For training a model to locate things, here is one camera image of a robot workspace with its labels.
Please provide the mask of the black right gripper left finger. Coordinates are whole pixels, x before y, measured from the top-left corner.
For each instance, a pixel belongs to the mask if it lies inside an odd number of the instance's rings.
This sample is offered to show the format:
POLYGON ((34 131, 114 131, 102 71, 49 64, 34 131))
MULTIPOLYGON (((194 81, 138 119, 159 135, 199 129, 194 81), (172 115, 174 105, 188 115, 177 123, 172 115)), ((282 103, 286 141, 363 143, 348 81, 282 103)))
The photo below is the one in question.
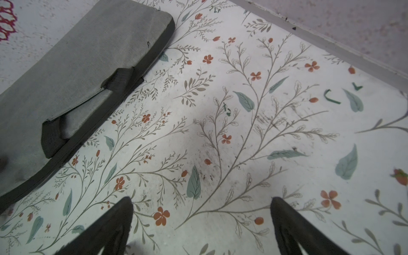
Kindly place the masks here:
POLYGON ((130 197, 122 198, 76 239, 60 249, 58 255, 123 255, 133 216, 130 197))

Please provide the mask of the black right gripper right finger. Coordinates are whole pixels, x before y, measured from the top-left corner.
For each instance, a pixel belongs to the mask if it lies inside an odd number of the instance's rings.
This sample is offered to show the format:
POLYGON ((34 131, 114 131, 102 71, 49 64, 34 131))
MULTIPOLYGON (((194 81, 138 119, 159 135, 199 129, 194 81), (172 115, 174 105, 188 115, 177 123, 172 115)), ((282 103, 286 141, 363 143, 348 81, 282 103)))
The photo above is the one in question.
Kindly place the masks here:
POLYGON ((280 197, 273 197, 271 217, 280 254, 346 255, 340 246, 315 228, 300 213, 280 197))

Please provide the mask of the grey laptop bag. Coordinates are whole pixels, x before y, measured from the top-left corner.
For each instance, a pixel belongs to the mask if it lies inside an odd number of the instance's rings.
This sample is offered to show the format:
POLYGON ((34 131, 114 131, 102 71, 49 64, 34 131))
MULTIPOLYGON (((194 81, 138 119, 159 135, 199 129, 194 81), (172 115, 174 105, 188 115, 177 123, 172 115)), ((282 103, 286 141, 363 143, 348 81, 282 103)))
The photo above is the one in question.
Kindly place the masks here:
POLYGON ((1 94, 1 210, 58 171, 143 81, 175 30, 135 1, 99 1, 1 94))

